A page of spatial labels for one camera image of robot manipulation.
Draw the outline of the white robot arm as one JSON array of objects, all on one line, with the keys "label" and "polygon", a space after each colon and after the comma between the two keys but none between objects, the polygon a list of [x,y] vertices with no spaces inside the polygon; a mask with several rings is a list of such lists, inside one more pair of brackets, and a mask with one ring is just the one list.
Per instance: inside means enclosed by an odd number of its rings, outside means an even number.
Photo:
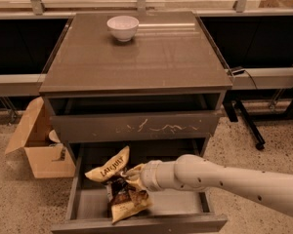
[{"label": "white robot arm", "polygon": [[152,160],[124,173],[131,185],[148,191],[200,191],[217,187],[293,217],[293,175],[217,165],[196,155]]}]

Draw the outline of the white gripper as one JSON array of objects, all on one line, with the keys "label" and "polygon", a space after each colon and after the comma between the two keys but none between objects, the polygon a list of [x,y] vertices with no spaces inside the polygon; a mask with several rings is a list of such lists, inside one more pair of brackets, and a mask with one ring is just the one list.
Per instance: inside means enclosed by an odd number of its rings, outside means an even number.
[{"label": "white gripper", "polygon": [[138,191],[162,191],[165,189],[180,188],[180,182],[175,177],[175,163],[162,162],[160,160],[149,161],[148,163],[139,164],[128,170],[125,175],[127,177],[138,176],[135,180],[127,179],[127,182],[135,187]]}]

